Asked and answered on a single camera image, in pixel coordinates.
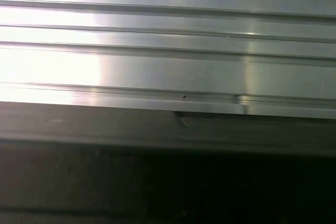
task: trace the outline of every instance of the metal rail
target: metal rail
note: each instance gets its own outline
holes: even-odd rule
[[[336,118],[335,0],[0,0],[0,100]]]

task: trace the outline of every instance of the dark floor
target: dark floor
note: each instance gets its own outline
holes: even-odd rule
[[[335,167],[307,156],[3,142],[0,220],[335,223]]]

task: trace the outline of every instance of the dark surface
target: dark surface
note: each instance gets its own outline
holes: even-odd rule
[[[0,221],[334,223],[335,164],[327,158],[2,143]]]
[[[0,223],[336,223],[335,133],[333,120],[3,102]]]

